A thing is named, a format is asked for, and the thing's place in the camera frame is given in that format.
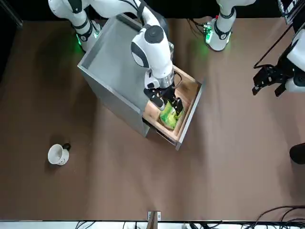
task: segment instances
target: white cup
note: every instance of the white cup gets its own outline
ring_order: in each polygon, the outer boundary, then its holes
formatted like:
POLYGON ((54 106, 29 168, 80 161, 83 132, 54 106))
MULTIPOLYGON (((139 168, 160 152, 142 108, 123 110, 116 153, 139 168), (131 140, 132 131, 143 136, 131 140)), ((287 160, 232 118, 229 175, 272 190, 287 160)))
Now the white cup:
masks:
POLYGON ((69 160, 69 150, 71 145, 65 143, 63 146, 59 144, 52 145, 48 152, 48 160, 53 165, 63 166, 69 160))

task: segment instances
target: white robot link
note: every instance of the white robot link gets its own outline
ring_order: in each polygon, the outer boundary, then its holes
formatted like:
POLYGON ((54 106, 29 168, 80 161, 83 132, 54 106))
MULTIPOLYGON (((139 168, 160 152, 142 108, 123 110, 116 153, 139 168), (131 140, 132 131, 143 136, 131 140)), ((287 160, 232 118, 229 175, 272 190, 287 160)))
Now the white robot link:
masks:
POLYGON ((136 63, 148 68, 144 76, 144 93, 160 109, 170 102, 177 115, 183 110, 182 101, 176 98, 173 63, 167 40, 167 23, 143 0, 48 0, 51 11, 59 18, 68 19, 80 38, 84 51, 97 39, 101 27, 88 19, 84 9, 91 5, 104 18, 131 12, 142 21, 142 29, 131 42, 136 63))
POLYGON ((216 0, 220 12, 217 18, 212 19, 207 25, 211 26, 207 32, 205 42, 215 51, 221 51, 229 42, 232 26, 236 19, 235 6, 247 6, 256 0, 216 0))
POLYGON ((286 90, 288 92, 305 92, 304 53, 305 23, 295 34, 291 44, 279 57, 276 66, 273 66, 271 64, 263 64, 259 66, 257 66, 256 64, 254 66, 254 68, 261 69, 253 77, 253 95, 256 95, 262 88, 275 83, 280 84, 274 91, 277 97, 280 96, 286 90))

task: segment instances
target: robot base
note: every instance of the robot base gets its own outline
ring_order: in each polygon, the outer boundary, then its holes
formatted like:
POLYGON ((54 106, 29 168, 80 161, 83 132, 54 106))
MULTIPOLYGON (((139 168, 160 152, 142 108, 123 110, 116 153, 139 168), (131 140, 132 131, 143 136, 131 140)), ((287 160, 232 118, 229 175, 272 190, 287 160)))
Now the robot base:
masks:
POLYGON ((221 51, 229 42, 231 33, 224 40, 221 40, 215 32, 215 22, 216 19, 212 19, 212 21, 208 22, 208 25, 211 25, 212 30, 206 35, 205 43, 214 51, 221 51))

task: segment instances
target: green snack bag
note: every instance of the green snack bag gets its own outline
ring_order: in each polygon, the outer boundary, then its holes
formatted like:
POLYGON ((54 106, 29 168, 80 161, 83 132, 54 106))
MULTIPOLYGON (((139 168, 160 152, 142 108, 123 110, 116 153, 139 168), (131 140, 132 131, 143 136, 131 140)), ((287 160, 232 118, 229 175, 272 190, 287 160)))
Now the green snack bag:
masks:
POLYGON ((179 115, 176 114, 175 109, 172 105, 167 102, 165 109, 160 113, 160 120, 164 126, 170 130, 175 129, 179 118, 182 116, 183 111, 179 115))

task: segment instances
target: mug handle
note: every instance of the mug handle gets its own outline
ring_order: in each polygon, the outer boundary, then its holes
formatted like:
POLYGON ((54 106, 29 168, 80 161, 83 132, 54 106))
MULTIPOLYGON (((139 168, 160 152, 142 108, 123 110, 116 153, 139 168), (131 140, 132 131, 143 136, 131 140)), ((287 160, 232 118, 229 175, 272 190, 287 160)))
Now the mug handle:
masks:
POLYGON ((71 145, 70 145, 70 143, 65 143, 62 145, 62 148, 69 151, 71 149, 71 145))

